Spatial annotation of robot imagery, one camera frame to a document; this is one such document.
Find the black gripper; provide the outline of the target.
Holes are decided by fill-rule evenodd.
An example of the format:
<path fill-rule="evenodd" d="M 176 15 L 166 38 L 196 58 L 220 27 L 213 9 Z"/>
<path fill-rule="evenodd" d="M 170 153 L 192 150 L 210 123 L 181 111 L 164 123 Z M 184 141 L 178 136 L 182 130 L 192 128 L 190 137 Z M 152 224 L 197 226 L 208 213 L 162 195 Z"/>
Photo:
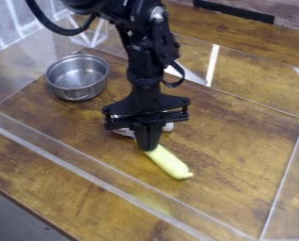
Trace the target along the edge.
<path fill-rule="evenodd" d="M 153 151 L 160 142 L 161 129 L 166 122 L 186 121 L 186 107 L 190 101 L 185 97 L 160 92 L 162 76 L 138 78 L 126 74 L 131 85 L 129 95 L 101 109 L 105 115 L 103 126 L 107 130 L 131 128 L 138 148 Z"/>

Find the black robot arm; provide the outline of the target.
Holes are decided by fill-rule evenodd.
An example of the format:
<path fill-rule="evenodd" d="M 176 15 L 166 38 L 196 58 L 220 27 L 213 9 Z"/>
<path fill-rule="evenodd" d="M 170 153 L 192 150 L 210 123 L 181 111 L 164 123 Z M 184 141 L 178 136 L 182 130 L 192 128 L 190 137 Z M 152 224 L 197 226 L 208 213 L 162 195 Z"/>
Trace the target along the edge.
<path fill-rule="evenodd" d="M 188 119 L 189 99 L 166 95 L 160 88 L 176 88 L 181 81 L 162 80 L 164 69 L 180 57 L 180 44 L 170 33 L 168 13 L 160 0 L 61 0 L 75 14 L 94 15 L 115 26 L 127 56 L 129 95 L 102 107 L 103 126 L 109 130 L 127 128 L 134 132 L 138 148 L 152 151 L 160 142 L 161 128 L 168 122 Z"/>

